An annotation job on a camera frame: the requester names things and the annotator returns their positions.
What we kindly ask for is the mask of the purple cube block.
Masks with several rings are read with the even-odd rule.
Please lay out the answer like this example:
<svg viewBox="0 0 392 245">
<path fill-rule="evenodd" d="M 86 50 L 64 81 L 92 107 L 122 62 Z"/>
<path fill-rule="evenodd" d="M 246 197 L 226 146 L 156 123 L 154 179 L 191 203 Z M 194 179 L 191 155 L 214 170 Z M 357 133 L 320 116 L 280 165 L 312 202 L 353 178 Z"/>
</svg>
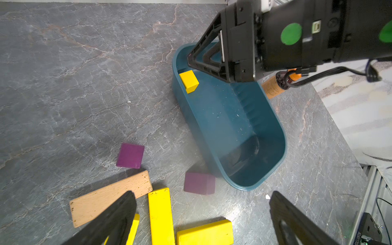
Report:
<svg viewBox="0 0 392 245">
<path fill-rule="evenodd" d="M 119 150 L 116 166 L 140 169 L 144 150 L 145 147 L 141 145 L 122 143 Z"/>
</svg>

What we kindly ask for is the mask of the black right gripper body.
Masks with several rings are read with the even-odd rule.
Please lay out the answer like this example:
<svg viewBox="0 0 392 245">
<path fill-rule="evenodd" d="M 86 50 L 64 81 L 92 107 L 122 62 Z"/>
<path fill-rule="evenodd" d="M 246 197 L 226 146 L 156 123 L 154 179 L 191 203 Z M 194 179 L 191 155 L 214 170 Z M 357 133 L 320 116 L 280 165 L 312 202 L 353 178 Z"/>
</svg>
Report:
<svg viewBox="0 0 392 245">
<path fill-rule="evenodd" d="M 333 61 L 336 1 L 289 1 L 262 12 L 260 1 L 225 9 L 225 68 L 229 82 L 253 82 L 266 72 Z"/>
</svg>

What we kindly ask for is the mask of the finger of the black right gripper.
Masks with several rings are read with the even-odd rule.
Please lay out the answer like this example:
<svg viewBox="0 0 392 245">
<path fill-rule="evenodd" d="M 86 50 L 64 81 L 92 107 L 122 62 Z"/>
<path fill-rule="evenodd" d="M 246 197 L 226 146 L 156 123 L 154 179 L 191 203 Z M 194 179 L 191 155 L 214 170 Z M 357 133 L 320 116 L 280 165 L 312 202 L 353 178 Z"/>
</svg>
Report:
<svg viewBox="0 0 392 245">
<path fill-rule="evenodd" d="M 226 83 L 235 83 L 237 41 L 234 28 L 237 15 L 219 13 L 187 57 L 195 68 Z"/>
</svg>

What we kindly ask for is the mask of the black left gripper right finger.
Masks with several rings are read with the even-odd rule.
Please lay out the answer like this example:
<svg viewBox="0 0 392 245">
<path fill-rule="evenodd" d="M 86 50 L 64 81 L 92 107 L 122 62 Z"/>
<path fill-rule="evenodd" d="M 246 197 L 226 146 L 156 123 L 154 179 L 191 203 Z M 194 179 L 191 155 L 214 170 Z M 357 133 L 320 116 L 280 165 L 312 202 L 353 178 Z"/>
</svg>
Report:
<svg viewBox="0 0 392 245">
<path fill-rule="evenodd" d="M 273 192 L 269 204 L 278 244 L 337 244 L 335 240 L 321 230 L 280 192 Z"/>
</svg>

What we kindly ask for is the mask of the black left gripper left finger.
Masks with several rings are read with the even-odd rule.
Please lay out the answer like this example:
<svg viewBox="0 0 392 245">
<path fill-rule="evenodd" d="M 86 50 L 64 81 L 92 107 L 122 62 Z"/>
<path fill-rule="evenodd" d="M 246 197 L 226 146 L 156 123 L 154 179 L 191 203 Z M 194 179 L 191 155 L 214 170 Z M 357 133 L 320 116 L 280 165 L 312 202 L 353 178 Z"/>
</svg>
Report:
<svg viewBox="0 0 392 245">
<path fill-rule="evenodd" d="M 136 197 L 127 191 L 65 245 L 125 245 L 136 214 Z"/>
</svg>

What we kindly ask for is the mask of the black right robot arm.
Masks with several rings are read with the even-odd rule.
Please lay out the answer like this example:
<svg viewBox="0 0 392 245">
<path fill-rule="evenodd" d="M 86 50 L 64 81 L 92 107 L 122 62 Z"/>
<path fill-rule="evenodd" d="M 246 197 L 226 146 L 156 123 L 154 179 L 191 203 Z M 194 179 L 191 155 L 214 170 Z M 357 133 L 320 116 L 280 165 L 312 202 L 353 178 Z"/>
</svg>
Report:
<svg viewBox="0 0 392 245">
<path fill-rule="evenodd" d="M 188 65 L 227 83 L 253 82 L 289 70 L 305 83 L 319 65 L 391 61 L 391 1 L 237 1 L 219 12 L 188 54 Z"/>
</svg>

